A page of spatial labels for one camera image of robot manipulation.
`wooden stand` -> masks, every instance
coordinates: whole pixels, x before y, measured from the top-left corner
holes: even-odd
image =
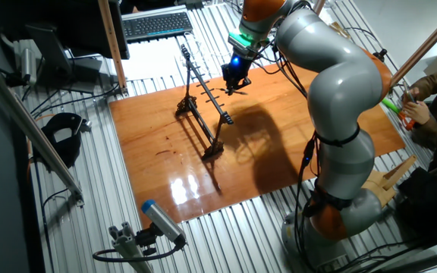
[[[369,178],[363,184],[362,188],[369,189],[379,198],[382,207],[385,207],[395,196],[395,190],[392,189],[399,179],[409,170],[410,166],[417,160],[415,155],[406,159],[399,166],[390,172],[381,172],[373,170]]]
[[[107,35],[107,41],[109,48],[111,49],[112,59],[114,60],[114,66],[116,73],[118,74],[119,87],[123,95],[127,95],[126,77],[124,75],[124,69],[122,68],[121,53],[119,53],[118,39],[115,37],[114,24],[112,23],[111,10],[109,8],[108,0],[99,0],[100,13],[102,15],[102,22],[105,27],[105,34]]]

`black keyboard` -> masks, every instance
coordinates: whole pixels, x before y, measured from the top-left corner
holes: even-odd
[[[128,19],[123,23],[128,43],[181,35],[193,29],[186,12]]]

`black bracket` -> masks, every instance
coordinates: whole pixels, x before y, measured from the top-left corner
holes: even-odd
[[[205,150],[205,153],[202,156],[202,160],[205,160],[224,151],[224,143],[222,141],[219,141],[220,130],[224,123],[232,125],[234,124],[234,122],[232,121],[231,116],[226,111],[222,111],[221,106],[223,105],[219,105],[215,100],[218,98],[218,96],[214,96],[212,94],[213,89],[209,89],[209,87],[207,87],[206,82],[203,80],[202,75],[198,71],[198,67],[195,67],[190,60],[190,53],[188,52],[185,45],[181,45],[181,53],[187,60],[187,93],[185,94],[185,97],[178,103],[176,115],[178,116],[188,111],[192,112],[193,116],[196,119],[196,122],[198,122],[198,125],[200,126],[200,128],[202,128],[203,133],[206,135],[207,139],[210,142],[210,147]],[[217,133],[215,134],[215,136],[212,135],[212,132],[210,132],[210,129],[203,120],[202,115],[197,110],[198,105],[196,104],[196,97],[190,96],[190,78],[192,71],[193,74],[195,74],[195,78],[197,78],[200,82],[200,84],[197,86],[201,86],[205,90],[202,95],[206,93],[209,96],[209,99],[206,102],[213,103],[218,113],[220,114]]]

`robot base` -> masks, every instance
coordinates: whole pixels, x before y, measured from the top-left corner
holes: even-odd
[[[301,212],[298,212],[297,219],[301,219]],[[341,241],[335,242],[327,240],[316,233],[311,226],[308,218],[304,219],[304,248],[308,259],[314,268],[321,268],[325,265],[335,262],[347,252]],[[286,246],[286,250],[293,254],[299,255],[296,247],[296,232],[294,232],[294,212],[286,216],[281,227],[281,238]]]

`wooden board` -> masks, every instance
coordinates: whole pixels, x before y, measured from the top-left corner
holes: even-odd
[[[266,67],[272,71],[274,65]],[[298,68],[308,89],[316,76]],[[174,116],[185,94],[184,86],[110,104],[137,207],[154,199],[176,222],[185,221],[262,193],[297,182],[303,150],[314,127],[307,101],[282,74],[250,71],[252,84],[241,91],[248,95],[220,95],[218,103],[234,120],[224,125],[221,140],[225,151],[217,159],[202,162],[209,146],[193,115]],[[210,80],[209,88],[225,87],[222,78]],[[192,85],[198,110],[215,133],[219,114],[205,103],[201,87]],[[360,126],[375,143],[376,155],[404,147],[383,110],[362,113]],[[312,178],[309,168],[304,179]],[[149,219],[141,217],[147,226]]]

